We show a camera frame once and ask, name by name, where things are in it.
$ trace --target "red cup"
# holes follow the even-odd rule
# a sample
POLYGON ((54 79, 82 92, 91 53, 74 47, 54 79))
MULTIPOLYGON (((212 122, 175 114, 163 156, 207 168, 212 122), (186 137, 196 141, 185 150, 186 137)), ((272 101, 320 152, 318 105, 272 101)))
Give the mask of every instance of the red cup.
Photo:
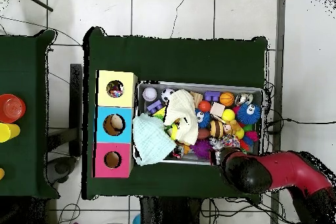
POLYGON ((13 123, 26 111, 24 101, 11 94, 0 95, 0 122, 13 123))

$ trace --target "round hole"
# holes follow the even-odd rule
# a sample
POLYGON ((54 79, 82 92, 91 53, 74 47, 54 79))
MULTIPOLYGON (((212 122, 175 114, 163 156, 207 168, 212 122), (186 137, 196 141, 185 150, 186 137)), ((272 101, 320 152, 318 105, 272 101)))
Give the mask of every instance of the round hole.
POLYGON ((109 168, 118 168, 121 164, 121 156, 118 152, 108 152, 105 154, 104 163, 109 168))
POLYGON ((123 84, 119 80, 113 80, 106 86, 110 97, 117 98, 123 94, 123 84))
POLYGON ((105 118, 102 126, 107 134, 117 136, 123 133, 125 120, 118 114, 111 114, 105 118))

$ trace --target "gray storage bin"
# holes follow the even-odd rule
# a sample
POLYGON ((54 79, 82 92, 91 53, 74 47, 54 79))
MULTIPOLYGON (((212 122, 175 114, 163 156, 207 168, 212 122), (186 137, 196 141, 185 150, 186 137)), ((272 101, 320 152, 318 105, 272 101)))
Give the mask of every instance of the gray storage bin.
MULTIPOLYGON (((206 91, 220 91, 231 92, 236 96, 238 93, 251 93, 253 94, 253 103, 261 107, 261 120, 255 125, 255 131, 258 132, 260 137, 259 142, 255 142, 251 152, 253 154, 260 154, 262 152, 263 146, 263 126, 264 126, 264 106, 265 106, 265 96, 264 91, 260 88, 251 88, 251 87, 234 87, 234 86, 224 86, 224 85, 205 85, 205 84, 191 84, 191 83, 174 83, 174 82, 156 82, 156 81, 140 81, 137 87, 137 99, 138 106, 135 110, 135 115, 139 116, 141 113, 150 114, 147 111, 147 106, 151 105, 153 102, 158 99, 163 103, 161 99, 161 92, 166 88, 172 88, 175 91, 179 89, 184 89, 186 91, 193 91, 195 93, 200 93, 203 95, 206 91), (142 97, 142 92, 147 87, 153 87, 157 91, 157 99, 152 102, 146 102, 142 97)), ((133 147, 133 156, 136 156, 136 150, 133 147)), ((181 164, 199 164, 199 165, 211 165, 210 161, 199 160, 194 153, 188 153, 184 155, 182 159, 166 157, 162 162, 169 163, 181 163, 181 164)))

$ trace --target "green tabletop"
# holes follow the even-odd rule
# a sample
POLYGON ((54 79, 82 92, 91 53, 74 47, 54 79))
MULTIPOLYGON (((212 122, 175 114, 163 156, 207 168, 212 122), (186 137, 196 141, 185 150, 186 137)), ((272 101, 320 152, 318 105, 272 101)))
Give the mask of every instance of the green tabletop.
POLYGON ((46 54, 54 37, 52 30, 33 37, 0 36, 0 95, 17 95, 26 104, 26 113, 14 122, 19 136, 0 143, 1 196, 58 198, 45 178, 46 54))
POLYGON ((128 179, 92 178, 93 122, 95 116, 95 71, 133 72, 138 80, 203 83, 259 87, 264 85, 267 41, 216 39, 154 39, 106 36, 101 28, 91 28, 84 37, 83 197, 94 195, 146 195, 189 197, 250 197, 223 182, 215 166, 190 164, 135 164, 128 179))

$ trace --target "pink box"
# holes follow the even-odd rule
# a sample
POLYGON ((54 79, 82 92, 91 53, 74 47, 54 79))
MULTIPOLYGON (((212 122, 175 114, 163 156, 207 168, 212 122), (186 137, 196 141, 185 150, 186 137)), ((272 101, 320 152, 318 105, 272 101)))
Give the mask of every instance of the pink box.
POLYGON ((95 176, 97 178, 128 178, 133 167, 131 143, 97 143, 94 159, 95 176), (117 168, 109 168, 104 157, 109 152, 117 152, 121 163, 117 168))

